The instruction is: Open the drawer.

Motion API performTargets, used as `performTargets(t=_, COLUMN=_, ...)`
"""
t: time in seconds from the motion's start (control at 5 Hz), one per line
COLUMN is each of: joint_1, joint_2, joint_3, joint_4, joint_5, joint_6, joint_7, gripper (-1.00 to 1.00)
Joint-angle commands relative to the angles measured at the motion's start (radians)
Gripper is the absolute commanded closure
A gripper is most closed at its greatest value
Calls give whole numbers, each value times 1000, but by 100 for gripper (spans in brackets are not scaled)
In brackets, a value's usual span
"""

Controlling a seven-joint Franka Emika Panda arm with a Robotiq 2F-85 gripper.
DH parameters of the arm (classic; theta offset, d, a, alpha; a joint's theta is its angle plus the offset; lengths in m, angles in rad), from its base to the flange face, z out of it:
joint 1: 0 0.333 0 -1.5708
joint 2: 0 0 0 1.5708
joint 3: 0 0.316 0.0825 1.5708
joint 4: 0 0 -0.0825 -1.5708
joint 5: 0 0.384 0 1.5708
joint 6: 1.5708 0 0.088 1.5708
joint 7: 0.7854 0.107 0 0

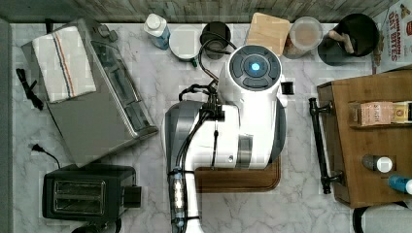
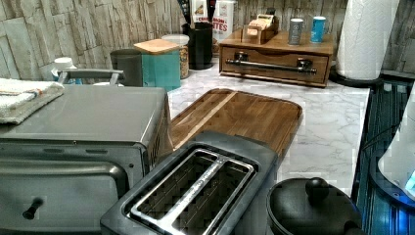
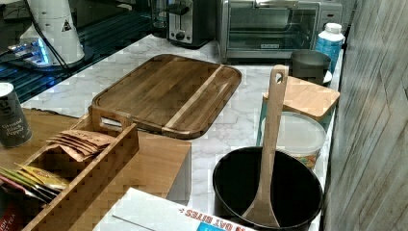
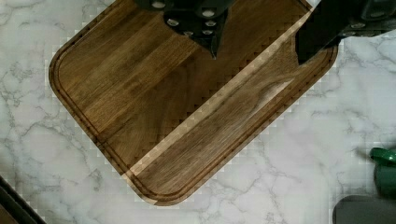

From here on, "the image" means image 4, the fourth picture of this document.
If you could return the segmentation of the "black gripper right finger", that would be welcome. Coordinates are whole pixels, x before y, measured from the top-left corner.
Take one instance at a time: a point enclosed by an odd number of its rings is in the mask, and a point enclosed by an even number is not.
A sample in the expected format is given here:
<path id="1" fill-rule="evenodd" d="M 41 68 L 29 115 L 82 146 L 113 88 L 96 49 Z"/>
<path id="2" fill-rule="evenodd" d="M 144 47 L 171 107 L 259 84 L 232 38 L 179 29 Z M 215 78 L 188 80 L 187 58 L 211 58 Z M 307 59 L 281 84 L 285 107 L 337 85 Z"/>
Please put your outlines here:
<path id="1" fill-rule="evenodd" d="M 320 0 L 295 35 L 298 63 L 344 38 L 373 37 L 395 29 L 396 0 Z"/>

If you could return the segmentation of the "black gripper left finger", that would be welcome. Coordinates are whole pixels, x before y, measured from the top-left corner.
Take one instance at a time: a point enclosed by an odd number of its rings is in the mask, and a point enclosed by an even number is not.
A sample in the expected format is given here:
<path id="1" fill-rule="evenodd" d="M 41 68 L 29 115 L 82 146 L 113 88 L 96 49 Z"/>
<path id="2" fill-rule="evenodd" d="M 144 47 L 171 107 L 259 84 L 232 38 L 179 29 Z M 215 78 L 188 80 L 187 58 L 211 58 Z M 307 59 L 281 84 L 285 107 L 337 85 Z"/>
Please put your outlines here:
<path id="1" fill-rule="evenodd" d="M 161 11 L 163 22 L 217 59 L 228 10 L 234 0 L 134 0 L 142 9 Z"/>

